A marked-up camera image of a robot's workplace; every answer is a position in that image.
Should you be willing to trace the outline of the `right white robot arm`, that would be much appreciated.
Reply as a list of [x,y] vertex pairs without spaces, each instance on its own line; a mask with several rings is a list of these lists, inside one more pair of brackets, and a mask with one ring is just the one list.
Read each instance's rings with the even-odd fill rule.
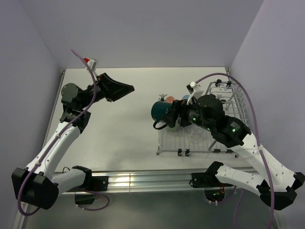
[[173,101],[161,120],[169,127],[175,127],[177,119],[183,127],[195,124],[208,130],[214,140],[237,153],[257,171],[252,174],[215,161],[205,172],[208,184],[241,187],[275,210],[282,210],[294,202],[296,190],[305,182],[304,174],[282,165],[258,143],[258,138],[240,119],[225,114],[222,101],[213,94],[203,95],[193,104],[187,104],[186,100]]

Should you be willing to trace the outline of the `plain blue cup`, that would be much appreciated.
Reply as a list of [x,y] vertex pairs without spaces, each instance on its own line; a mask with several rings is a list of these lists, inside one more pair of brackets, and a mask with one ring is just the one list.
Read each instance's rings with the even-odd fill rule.
[[182,97],[182,100],[188,101],[189,97],[190,97],[189,95],[184,95],[184,96]]

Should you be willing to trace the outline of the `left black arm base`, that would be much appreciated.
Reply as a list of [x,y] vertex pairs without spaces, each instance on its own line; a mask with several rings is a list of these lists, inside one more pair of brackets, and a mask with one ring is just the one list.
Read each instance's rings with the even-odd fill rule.
[[[93,192],[101,192],[106,191],[108,187],[108,176],[93,176],[90,183],[85,187],[76,187],[73,191],[76,192],[85,192],[85,191],[93,191]],[[86,194],[75,194],[74,195],[74,202],[77,205],[91,205],[95,198],[96,194],[86,192]]]

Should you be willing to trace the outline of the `dark green mug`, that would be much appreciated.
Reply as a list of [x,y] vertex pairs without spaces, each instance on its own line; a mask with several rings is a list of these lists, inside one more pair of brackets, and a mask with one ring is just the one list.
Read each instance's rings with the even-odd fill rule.
[[153,128],[155,130],[162,130],[168,125],[162,120],[162,117],[171,108],[172,104],[164,101],[157,101],[151,108],[151,117],[154,120]]

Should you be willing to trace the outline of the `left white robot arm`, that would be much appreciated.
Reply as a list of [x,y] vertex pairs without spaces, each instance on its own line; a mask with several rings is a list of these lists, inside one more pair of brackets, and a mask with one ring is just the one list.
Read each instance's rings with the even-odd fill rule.
[[91,113],[89,107],[102,99],[115,102],[134,91],[134,86],[113,80],[103,73],[85,90],[68,83],[61,90],[63,113],[57,128],[38,155],[22,168],[16,168],[12,183],[18,208],[21,203],[50,209],[58,196],[71,189],[89,190],[93,185],[92,171],[74,166],[58,176],[55,169],[72,143],[85,130]]

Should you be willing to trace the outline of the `orange ceramic mug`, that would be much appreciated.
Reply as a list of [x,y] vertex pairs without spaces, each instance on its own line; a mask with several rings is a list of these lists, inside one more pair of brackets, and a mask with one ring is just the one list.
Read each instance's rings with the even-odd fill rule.
[[173,96],[168,96],[168,97],[166,97],[166,99],[165,99],[165,101],[166,101],[167,103],[172,103],[174,100],[175,100],[175,98],[174,98]]

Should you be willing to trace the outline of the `clear plastic glass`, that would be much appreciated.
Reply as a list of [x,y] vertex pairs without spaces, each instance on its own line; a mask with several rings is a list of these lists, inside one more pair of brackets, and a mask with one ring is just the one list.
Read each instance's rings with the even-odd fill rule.
[[189,128],[189,141],[194,144],[199,144],[204,140],[205,130],[197,126]]

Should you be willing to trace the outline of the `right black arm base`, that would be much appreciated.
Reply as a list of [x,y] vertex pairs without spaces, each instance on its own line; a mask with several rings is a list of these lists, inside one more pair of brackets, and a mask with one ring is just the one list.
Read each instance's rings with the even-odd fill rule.
[[225,197],[225,188],[232,187],[233,185],[221,183],[212,175],[206,172],[192,173],[192,178],[189,185],[192,188],[215,188],[204,192],[206,198],[210,201],[222,201]]

